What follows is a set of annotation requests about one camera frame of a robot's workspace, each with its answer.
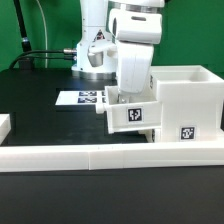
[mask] green wall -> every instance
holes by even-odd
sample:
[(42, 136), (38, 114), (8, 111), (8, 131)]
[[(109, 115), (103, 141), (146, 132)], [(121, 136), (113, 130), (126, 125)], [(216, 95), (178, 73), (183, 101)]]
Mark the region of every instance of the green wall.
[[(35, 0), (20, 0), (33, 49), (44, 49), (44, 28)], [(79, 0), (40, 0), (45, 12), (49, 49), (73, 47), (81, 38)], [(172, 0), (162, 10), (163, 36), (155, 47), (154, 65), (203, 65), (224, 73), (224, 1)], [(0, 1), (0, 71), (21, 52), (13, 0)], [(43, 67), (44, 61), (38, 61)], [(50, 67), (70, 67), (50, 61)]]

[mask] green backdrop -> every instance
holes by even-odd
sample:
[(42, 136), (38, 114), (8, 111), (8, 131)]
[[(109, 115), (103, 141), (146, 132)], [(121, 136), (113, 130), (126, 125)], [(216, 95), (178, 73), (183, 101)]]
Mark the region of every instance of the green backdrop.
[[(36, 0), (20, 0), (33, 49), (45, 49), (44, 27)], [(81, 39), (79, 0), (40, 0), (48, 28), (49, 49), (73, 47)], [(153, 65), (203, 65), (224, 73), (224, 1), (172, 0), (162, 9), (163, 36)], [(0, 1), (0, 71), (22, 53), (13, 0)], [(70, 68), (70, 61), (50, 61)], [(37, 67), (44, 67), (38, 61)]]

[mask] black tabletop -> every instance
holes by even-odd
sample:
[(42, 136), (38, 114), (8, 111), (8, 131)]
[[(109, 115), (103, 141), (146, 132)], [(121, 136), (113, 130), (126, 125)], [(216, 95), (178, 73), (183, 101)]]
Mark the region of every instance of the black tabletop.
[[(102, 89), (69, 70), (6, 70), (0, 112), (13, 129), (5, 146), (144, 142), (108, 135), (94, 106), (61, 106), (60, 90)], [(0, 173), (0, 224), (223, 224), (224, 168), (177, 167)]]
[(55, 106), (60, 91), (104, 90), (112, 80), (84, 80), (69, 69), (0, 73), (0, 113), (10, 113), (4, 145), (70, 145), (146, 142), (137, 132), (108, 134), (106, 113), (94, 105)]

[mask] black cable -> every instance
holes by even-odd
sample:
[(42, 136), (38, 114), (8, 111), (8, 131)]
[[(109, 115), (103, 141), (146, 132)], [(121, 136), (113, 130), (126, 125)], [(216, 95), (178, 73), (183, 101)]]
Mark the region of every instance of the black cable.
[(46, 53), (64, 53), (64, 50), (34, 50), (34, 51), (27, 51), (27, 52), (24, 52), (24, 53), (20, 54), (18, 56), (18, 58), (26, 56), (26, 55), (29, 55), (29, 54), (46, 54)]
[(13, 69), (14, 66), (16, 65), (16, 63), (19, 60), (23, 60), (23, 59), (63, 59), (63, 60), (74, 60), (73, 56), (64, 56), (64, 57), (42, 57), (42, 56), (21, 56), (21, 57), (17, 57), (9, 66), (9, 69)]
[(21, 37), (22, 37), (23, 52), (31, 51), (32, 50), (31, 49), (31, 44), (30, 44), (30, 41), (27, 37), (20, 1), (19, 0), (14, 0), (14, 5), (15, 5), (15, 8), (16, 8), (16, 14), (17, 14), (18, 23), (19, 23), (20, 34), (21, 34)]

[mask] white container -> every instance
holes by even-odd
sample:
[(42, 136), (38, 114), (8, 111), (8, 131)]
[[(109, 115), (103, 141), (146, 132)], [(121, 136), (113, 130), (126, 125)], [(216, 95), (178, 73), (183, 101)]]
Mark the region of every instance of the white container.
[(0, 145), (11, 130), (9, 114), (0, 114)]
[(117, 87), (105, 89), (109, 133), (148, 130), (148, 140), (160, 142), (213, 141), (223, 135), (224, 80), (202, 66), (152, 67), (145, 91), (129, 104), (117, 104)]

